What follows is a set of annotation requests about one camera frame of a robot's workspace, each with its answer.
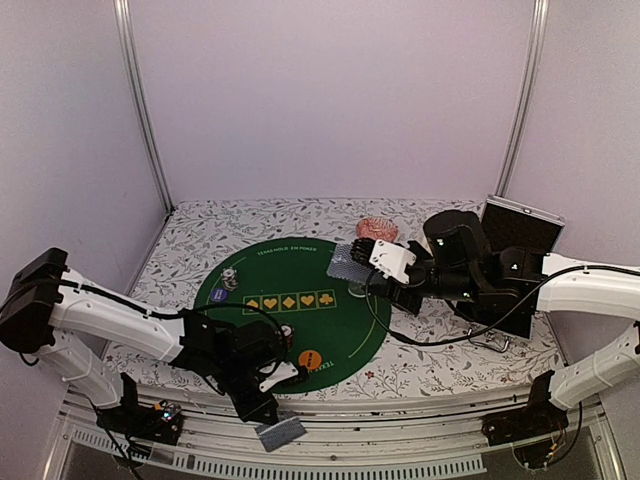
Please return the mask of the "red chip stack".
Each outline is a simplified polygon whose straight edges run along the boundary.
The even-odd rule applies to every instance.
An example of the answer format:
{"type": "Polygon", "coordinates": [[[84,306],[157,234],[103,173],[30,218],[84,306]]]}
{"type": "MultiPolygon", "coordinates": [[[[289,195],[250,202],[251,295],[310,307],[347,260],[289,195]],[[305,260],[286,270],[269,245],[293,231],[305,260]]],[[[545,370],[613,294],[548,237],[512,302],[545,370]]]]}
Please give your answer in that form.
{"type": "Polygon", "coordinates": [[[280,330],[282,332],[282,334],[284,335],[284,338],[286,340],[286,345],[287,345],[287,350],[291,351],[293,348],[293,343],[294,343],[294,329],[292,326],[287,325],[287,324],[283,324],[280,326],[280,330]]]}

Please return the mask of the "clear green dealer button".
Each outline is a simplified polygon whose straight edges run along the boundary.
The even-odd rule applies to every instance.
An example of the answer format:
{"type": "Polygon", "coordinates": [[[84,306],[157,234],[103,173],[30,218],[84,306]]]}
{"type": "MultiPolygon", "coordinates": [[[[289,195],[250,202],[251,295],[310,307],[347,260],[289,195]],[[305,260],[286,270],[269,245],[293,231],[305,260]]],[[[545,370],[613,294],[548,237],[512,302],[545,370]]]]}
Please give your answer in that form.
{"type": "Polygon", "coordinates": [[[359,285],[351,285],[348,287],[348,292],[355,298],[364,298],[365,292],[363,288],[359,285]]]}

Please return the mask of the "blue patterned dealt card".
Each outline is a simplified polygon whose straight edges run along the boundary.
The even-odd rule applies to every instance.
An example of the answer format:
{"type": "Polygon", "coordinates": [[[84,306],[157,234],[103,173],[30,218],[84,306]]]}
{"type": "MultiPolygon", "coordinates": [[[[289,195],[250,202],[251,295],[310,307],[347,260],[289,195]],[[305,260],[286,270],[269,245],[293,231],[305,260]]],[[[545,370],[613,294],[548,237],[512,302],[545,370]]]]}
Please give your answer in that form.
{"type": "Polygon", "coordinates": [[[274,452],[307,433],[297,416],[278,421],[274,425],[260,425],[255,428],[258,440],[268,453],[274,452]]]}

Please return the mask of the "orange round blind button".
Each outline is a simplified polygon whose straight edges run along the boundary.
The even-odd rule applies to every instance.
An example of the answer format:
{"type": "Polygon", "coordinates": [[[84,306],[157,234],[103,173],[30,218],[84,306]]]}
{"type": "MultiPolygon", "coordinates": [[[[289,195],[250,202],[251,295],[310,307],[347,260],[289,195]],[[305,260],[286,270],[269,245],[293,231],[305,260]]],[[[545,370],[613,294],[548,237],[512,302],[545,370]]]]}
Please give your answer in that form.
{"type": "Polygon", "coordinates": [[[298,356],[298,364],[312,372],[323,364],[323,357],[316,350],[304,350],[298,356]]]}

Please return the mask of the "blue round blind button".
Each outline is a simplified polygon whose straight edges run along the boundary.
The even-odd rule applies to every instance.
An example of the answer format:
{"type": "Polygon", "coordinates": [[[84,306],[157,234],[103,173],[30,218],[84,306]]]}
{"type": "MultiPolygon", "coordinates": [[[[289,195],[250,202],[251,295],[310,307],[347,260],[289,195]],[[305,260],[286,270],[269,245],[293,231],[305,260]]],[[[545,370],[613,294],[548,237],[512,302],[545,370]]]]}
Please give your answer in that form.
{"type": "Polygon", "coordinates": [[[212,303],[222,303],[228,299],[229,291],[225,288],[214,288],[209,294],[209,300],[212,303]]]}

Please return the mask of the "white chip stack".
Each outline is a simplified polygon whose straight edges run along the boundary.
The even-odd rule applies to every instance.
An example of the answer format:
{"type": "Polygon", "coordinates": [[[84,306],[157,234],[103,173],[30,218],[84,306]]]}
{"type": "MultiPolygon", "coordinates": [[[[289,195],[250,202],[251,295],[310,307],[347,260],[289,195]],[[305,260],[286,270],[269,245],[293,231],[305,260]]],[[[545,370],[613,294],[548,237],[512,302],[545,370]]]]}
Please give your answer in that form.
{"type": "Polygon", "coordinates": [[[238,271],[234,267],[227,267],[221,272],[221,281],[223,287],[232,292],[239,286],[238,271]]]}

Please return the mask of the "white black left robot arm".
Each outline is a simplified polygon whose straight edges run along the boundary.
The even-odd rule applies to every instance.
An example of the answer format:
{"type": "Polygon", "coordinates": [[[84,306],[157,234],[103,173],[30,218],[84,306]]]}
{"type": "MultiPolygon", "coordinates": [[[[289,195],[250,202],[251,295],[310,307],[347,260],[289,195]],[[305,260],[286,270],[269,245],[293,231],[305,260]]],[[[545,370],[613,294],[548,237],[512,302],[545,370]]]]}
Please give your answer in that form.
{"type": "Polygon", "coordinates": [[[1,342],[53,366],[90,400],[104,429],[156,439],[180,429],[180,410],[167,402],[141,405],[135,381],[111,371],[79,332],[198,375],[231,399],[244,422],[276,423],[272,388],[308,378],[305,368],[288,361],[288,338],[266,312],[235,326],[201,308],[153,307],[96,285],[66,260],[66,251],[52,247],[15,274],[1,306],[1,342]]]}

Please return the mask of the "red patterned small bowl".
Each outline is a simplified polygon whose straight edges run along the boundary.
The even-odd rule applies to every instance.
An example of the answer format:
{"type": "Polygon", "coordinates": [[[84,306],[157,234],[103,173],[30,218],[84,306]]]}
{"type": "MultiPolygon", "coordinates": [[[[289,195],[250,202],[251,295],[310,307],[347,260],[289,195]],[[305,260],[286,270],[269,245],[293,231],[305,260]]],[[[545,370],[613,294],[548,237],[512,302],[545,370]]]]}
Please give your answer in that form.
{"type": "Polygon", "coordinates": [[[400,235],[399,227],[392,221],[382,217],[366,217],[356,225],[358,238],[395,242],[400,235]]]}

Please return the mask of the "round green poker mat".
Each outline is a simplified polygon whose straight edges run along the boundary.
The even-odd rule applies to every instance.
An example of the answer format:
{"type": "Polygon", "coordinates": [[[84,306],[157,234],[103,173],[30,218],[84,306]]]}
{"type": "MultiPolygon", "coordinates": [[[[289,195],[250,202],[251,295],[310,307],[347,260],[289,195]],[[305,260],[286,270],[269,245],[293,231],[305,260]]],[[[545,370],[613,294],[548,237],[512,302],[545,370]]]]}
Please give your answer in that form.
{"type": "Polygon", "coordinates": [[[326,270],[337,244],[321,239],[287,237],[246,247],[223,260],[201,284],[195,306],[212,305],[209,316],[238,326],[263,322],[271,314],[294,329],[290,362],[298,364],[304,350],[316,350],[323,364],[296,386],[280,386],[281,395],[314,394],[335,389],[363,371],[372,376],[372,361],[384,343],[391,307],[374,296],[355,298],[349,282],[329,277],[326,270]],[[224,288],[221,272],[238,271],[239,286],[222,303],[209,294],[224,288]]]}

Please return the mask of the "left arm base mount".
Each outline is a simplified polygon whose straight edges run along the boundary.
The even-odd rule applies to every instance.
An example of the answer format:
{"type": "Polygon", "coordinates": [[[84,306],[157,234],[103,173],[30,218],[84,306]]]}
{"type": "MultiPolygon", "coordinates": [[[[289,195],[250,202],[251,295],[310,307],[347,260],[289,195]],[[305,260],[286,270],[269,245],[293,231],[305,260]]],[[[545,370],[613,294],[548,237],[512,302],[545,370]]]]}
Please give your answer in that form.
{"type": "Polygon", "coordinates": [[[96,408],[97,425],[126,438],[148,440],[176,446],[182,433],[184,417],[178,403],[161,400],[153,406],[135,402],[111,409],[96,408]]]}

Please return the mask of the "aluminium front rail frame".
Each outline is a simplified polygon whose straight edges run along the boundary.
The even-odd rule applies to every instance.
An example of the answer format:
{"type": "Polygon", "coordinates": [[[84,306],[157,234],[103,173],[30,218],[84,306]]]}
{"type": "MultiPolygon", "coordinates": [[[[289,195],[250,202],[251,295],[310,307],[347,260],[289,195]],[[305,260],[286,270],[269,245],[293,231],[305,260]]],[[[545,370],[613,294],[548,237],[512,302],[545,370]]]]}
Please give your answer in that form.
{"type": "Polygon", "coordinates": [[[533,470],[523,449],[540,451],[544,436],[491,445],[484,416],[525,404],[523,389],[455,396],[378,399],[284,399],[302,437],[267,452],[255,428],[215,394],[142,387],[145,401],[181,404],[184,427],[174,446],[129,450],[119,434],[95,423],[86,399],[66,396],[45,468],[49,479],[622,479],[611,428],[597,398],[569,415],[553,465],[533,470]]]}

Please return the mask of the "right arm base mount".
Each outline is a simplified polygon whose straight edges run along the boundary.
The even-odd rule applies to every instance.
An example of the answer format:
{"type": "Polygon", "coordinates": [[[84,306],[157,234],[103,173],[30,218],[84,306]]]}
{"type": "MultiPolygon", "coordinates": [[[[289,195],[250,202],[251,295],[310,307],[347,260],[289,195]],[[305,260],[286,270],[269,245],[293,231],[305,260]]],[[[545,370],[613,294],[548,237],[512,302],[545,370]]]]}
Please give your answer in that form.
{"type": "Polygon", "coordinates": [[[511,445],[516,462],[528,470],[546,469],[566,440],[565,411],[527,407],[485,415],[481,432],[490,446],[511,445]]]}

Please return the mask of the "right aluminium frame post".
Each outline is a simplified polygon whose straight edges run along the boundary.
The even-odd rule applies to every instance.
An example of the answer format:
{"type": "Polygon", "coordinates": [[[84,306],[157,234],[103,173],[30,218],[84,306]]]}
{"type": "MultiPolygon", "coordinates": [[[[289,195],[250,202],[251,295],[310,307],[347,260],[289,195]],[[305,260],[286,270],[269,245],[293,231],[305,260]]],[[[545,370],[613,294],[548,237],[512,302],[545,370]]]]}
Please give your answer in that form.
{"type": "Polygon", "coordinates": [[[546,25],[549,14],[548,0],[535,0],[528,37],[527,51],[521,86],[517,98],[515,114],[508,137],[502,167],[494,194],[507,197],[526,129],[530,107],[533,101],[536,80],[543,55],[546,25]]]}

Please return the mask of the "aluminium frame post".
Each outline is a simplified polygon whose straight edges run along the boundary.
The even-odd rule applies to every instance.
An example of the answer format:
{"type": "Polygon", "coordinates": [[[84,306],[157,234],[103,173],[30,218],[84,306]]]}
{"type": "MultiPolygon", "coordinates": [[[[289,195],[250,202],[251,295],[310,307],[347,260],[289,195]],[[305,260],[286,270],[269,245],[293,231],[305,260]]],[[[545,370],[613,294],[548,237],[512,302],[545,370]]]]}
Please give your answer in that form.
{"type": "Polygon", "coordinates": [[[113,2],[113,6],[116,27],[124,61],[125,73],[131,91],[132,102],[139,124],[142,142],[149,163],[152,179],[165,214],[170,215],[175,209],[175,204],[170,192],[167,176],[162,165],[144,91],[143,79],[135,43],[130,2],[127,0],[115,0],[113,2]]]}
{"type": "Polygon", "coordinates": [[[536,80],[543,55],[546,25],[549,14],[548,0],[535,0],[528,37],[527,51],[521,86],[517,98],[515,114],[508,137],[502,167],[494,194],[507,197],[526,129],[530,107],[533,101],[536,80]]]}

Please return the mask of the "left aluminium frame post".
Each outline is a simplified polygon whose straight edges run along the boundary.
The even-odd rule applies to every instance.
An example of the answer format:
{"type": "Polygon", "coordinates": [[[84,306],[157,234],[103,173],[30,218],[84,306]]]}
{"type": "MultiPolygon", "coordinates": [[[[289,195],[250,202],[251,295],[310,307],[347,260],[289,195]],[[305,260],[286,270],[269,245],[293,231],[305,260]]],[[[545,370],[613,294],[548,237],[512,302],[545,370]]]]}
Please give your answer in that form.
{"type": "Polygon", "coordinates": [[[139,124],[142,142],[149,163],[152,179],[165,214],[170,215],[175,209],[175,204],[170,192],[167,176],[162,165],[144,91],[143,79],[135,43],[130,2],[127,0],[115,0],[113,2],[113,6],[116,27],[124,61],[125,73],[131,91],[132,102],[139,124]]]}

